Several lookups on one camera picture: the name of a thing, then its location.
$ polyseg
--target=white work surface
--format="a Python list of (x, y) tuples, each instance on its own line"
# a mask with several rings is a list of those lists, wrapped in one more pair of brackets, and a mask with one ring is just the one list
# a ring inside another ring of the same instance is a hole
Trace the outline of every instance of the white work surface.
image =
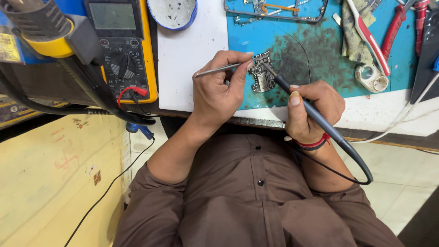
[[(188, 29), (158, 27), (159, 108), (194, 109), (192, 75), (219, 50), (228, 50), (226, 12), (222, 0), (198, 1), (197, 17)], [(411, 89), (345, 98), (346, 110), (336, 127), (385, 131), (404, 108)], [(287, 107), (237, 111), (234, 116), (262, 120), (287, 119)], [(419, 103), (392, 133), (427, 136), (439, 129), (439, 97)]]

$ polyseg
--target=brown shirt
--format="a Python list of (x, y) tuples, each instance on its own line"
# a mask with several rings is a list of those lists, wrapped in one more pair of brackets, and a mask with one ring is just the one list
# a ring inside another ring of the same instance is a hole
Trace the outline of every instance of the brown shirt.
[(224, 135), (199, 149), (180, 184), (144, 165), (113, 246), (403, 246), (359, 185), (312, 191), (292, 153), (268, 137)]

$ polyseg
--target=knob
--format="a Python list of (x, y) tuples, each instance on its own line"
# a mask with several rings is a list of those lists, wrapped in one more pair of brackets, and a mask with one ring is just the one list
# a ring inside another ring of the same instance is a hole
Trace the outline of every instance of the knob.
[(120, 79), (131, 79), (136, 75), (137, 66), (134, 58), (126, 52), (116, 52), (110, 58), (110, 67)]

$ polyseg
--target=cleaning cloth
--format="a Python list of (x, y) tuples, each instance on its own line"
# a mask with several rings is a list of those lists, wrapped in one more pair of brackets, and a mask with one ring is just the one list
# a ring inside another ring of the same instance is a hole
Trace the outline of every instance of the cleaning cloth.
[[(369, 27), (374, 23), (376, 18), (372, 15), (373, 6), (367, 6), (368, 2), (364, 0), (352, 1), (360, 13), (364, 24)], [(342, 26), (345, 33), (343, 37), (342, 56), (348, 56), (351, 61), (372, 64), (372, 54), (355, 29), (355, 19), (346, 1), (343, 1), (342, 6)]]

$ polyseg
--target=hand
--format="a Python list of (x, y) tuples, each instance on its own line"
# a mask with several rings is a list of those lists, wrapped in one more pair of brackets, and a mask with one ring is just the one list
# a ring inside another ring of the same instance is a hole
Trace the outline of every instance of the hand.
[(207, 127), (215, 132), (223, 123), (233, 116), (244, 99), (245, 76), (249, 68), (253, 67), (251, 60), (253, 52), (242, 53), (238, 51), (219, 51), (204, 68), (195, 74), (216, 69), (218, 67), (242, 63), (234, 72), (218, 72), (212, 75), (194, 78), (194, 112), (202, 127)]
[(302, 97), (313, 100), (314, 107), (332, 125), (340, 120), (345, 110), (345, 100), (322, 80), (303, 86), (291, 85), (290, 92), (285, 129), (293, 139), (303, 144), (318, 142), (325, 131), (308, 116)]

